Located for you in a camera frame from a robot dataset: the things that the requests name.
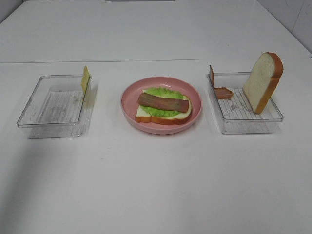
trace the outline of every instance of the white tabletop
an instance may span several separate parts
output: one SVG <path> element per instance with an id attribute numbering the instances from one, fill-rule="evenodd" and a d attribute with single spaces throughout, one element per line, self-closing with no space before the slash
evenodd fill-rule
<path id="1" fill-rule="evenodd" d="M 0 62 L 254 59 L 311 54 L 256 0 L 26 1 Z"/>
<path id="2" fill-rule="evenodd" d="M 254 60 L 0 64 L 0 233 L 312 232 L 311 62 L 284 59 L 273 134 L 223 135 L 206 74 Z M 89 131 L 29 140 L 16 127 L 42 75 L 89 67 L 97 90 Z M 136 80 L 171 76 L 203 100 L 199 120 L 169 136 L 132 127 L 120 108 Z"/>

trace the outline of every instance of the pink plate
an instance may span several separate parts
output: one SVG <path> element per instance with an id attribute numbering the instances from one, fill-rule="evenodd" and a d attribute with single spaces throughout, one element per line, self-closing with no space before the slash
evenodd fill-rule
<path id="1" fill-rule="evenodd" d="M 190 119 L 180 125 L 161 125 L 157 123 L 138 123 L 136 122 L 137 99 L 143 89 L 150 87 L 166 87 L 171 90 L 180 91 L 183 95 L 188 96 L 192 102 L 192 113 Z M 190 127 L 199 117 L 202 109 L 202 100 L 198 91 L 190 84 L 171 77 L 150 77 L 141 79 L 130 85 L 121 96 L 121 108 L 126 119 L 136 128 L 153 134 L 173 134 L 183 131 Z"/>

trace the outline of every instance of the fake bacon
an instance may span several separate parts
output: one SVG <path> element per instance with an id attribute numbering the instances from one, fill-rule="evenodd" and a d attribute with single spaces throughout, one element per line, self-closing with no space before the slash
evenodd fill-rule
<path id="1" fill-rule="evenodd" d="M 157 97 L 147 93 L 142 93 L 139 96 L 137 102 L 139 105 L 142 106 L 150 106 L 156 109 L 166 111 L 187 112 L 187 110 L 189 109 L 189 102 L 187 100 Z"/>
<path id="2" fill-rule="evenodd" d="M 224 87 L 214 88 L 214 91 L 218 99 L 229 99 L 234 95 L 231 90 Z"/>

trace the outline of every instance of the white bread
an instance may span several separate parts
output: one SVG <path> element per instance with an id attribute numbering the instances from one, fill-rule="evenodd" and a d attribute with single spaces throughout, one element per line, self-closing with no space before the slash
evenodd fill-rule
<path id="1" fill-rule="evenodd" d="M 259 57 L 243 86 L 254 113 L 263 111 L 282 74 L 283 64 L 275 53 L 266 52 Z"/>
<path id="2" fill-rule="evenodd" d="M 183 96 L 184 100 L 189 101 L 189 109 L 185 113 L 180 113 L 176 116 L 172 117 L 158 117 L 152 116 L 149 113 L 146 113 L 142 106 L 139 106 L 136 113 L 136 122 L 153 122 L 162 125 L 173 125 L 173 124 L 183 124 L 189 120 L 192 113 L 192 103 L 191 100 L 187 96 Z"/>

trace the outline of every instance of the clear plastic container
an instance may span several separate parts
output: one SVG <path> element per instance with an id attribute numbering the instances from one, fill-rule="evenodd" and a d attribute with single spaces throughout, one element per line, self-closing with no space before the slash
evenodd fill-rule
<path id="1" fill-rule="evenodd" d="M 91 75 L 86 93 L 81 88 L 82 75 L 40 77 L 17 126 L 28 138 L 78 137 L 89 127 Z"/>
<path id="2" fill-rule="evenodd" d="M 255 114 L 242 90 L 250 72 L 214 73 L 214 86 L 208 78 L 208 94 L 214 113 L 224 134 L 272 133 L 283 121 L 283 115 L 272 99 L 260 114 Z M 217 99 L 214 87 L 226 87 L 234 95 L 231 99 Z"/>

